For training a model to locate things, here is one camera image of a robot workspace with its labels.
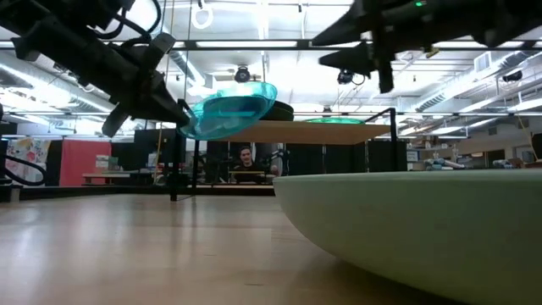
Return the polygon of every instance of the wooden shelf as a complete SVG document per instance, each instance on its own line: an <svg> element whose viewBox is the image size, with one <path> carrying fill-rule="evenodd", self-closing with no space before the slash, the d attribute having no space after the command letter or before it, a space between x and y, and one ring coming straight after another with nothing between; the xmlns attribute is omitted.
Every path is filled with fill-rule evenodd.
<svg viewBox="0 0 542 305"><path fill-rule="evenodd" d="M261 121L219 141L353 145L388 132L388 125Z"/></svg>

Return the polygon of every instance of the teal plastic lid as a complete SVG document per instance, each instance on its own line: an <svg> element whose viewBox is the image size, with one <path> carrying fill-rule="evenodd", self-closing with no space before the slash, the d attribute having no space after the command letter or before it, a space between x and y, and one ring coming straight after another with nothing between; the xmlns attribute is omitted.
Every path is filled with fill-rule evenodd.
<svg viewBox="0 0 542 305"><path fill-rule="evenodd" d="M307 119L305 122L309 123L331 123L331 124L365 124L360 119L350 119L350 118L318 118L318 119Z"/></svg>
<svg viewBox="0 0 542 305"><path fill-rule="evenodd" d="M191 122L178 132L195 140L232 136L258 122L272 107L277 88L264 82L247 82L217 91L187 112Z"/></svg>

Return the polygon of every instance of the red panel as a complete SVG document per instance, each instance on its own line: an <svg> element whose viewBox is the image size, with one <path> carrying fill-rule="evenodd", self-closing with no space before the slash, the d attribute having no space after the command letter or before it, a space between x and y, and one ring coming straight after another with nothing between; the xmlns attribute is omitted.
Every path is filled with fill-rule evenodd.
<svg viewBox="0 0 542 305"><path fill-rule="evenodd" d="M83 185L85 183L83 174L96 171L97 155L111 156L111 143L64 140L60 165L60 186ZM92 183L102 184L104 181L93 179Z"/></svg>

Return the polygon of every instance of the man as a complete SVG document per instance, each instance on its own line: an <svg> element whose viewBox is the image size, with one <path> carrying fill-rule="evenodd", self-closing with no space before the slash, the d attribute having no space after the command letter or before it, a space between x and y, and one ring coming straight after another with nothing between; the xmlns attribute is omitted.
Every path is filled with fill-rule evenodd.
<svg viewBox="0 0 542 305"><path fill-rule="evenodd" d="M260 164L255 164L254 161L252 161L252 151L249 147L242 147L239 150L239 159L241 161L241 165L237 165L234 167L233 171L236 172L264 172L266 169L261 166ZM269 169L269 172L273 175L279 175L279 168L277 168L275 165L271 166ZM263 183L265 181L265 175L264 174L234 174L233 178L237 182L256 182L256 183Z"/></svg>

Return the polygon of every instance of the ceiling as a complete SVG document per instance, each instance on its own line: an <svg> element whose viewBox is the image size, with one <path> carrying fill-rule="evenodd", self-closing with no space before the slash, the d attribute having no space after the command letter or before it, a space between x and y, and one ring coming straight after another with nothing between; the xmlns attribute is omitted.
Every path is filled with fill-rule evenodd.
<svg viewBox="0 0 542 305"><path fill-rule="evenodd" d="M349 9L351 1L215 0L204 2L204 10L201 12L197 2L160 0L160 3L166 8L164 27L175 38L185 41L310 39L344 14ZM212 10L213 15L210 24L204 29L198 29L197 23L201 25L206 22L208 10ZM154 12L150 0L137 0L128 18L147 28L154 21L156 16ZM191 17L195 17L196 22L192 22ZM115 27L116 24L112 23L109 30ZM0 29L0 40L5 41L12 36L13 33ZM115 40L123 41L135 36L134 31L125 29ZM532 30L518 39L538 40L540 37L542 29ZM8 56L17 61L12 51L0 52L3 53L1 56ZM395 71L395 90L388 94L379 94L379 80L375 73L372 74L371 80L365 80L360 86L338 85L336 79L339 71L318 64L318 59L328 53L330 52L321 50L183 52L200 74L213 77L214 82L212 85L207 84L207 89L216 90L233 86L232 74L240 65L246 65L252 74L265 77L267 82L278 88L277 100L291 104L297 112L312 112L321 111L323 106L332 106L334 111L378 111L389 106L400 107L400 103L404 101L414 103L430 92L435 92L447 81L454 80L472 69L473 60L484 51L440 52L432 58L426 58L419 51L397 54L397 60L392 63ZM79 95L77 90L80 89L75 86L75 79L66 74L59 75L50 59L41 57L34 65L53 78L67 81L73 86L70 88L75 88L70 90L70 94ZM184 97L189 104L202 100L209 93L209 90L196 90L200 88L192 88L186 93L186 89L192 86L188 84L188 88L185 88L184 74L168 57L163 58L158 70L168 76L168 89L174 97ZM538 73L538 70L531 71L532 75ZM357 77L355 81L362 82L363 78ZM487 96L495 95L495 83L495 81L480 82L479 86L461 92L456 97L468 99L470 103L478 102ZM108 107L107 95L98 89L84 93L88 97L87 100ZM48 95L36 99L45 100L47 104L47 99L50 100L51 97ZM93 110L102 111L96 106Z"/></svg>

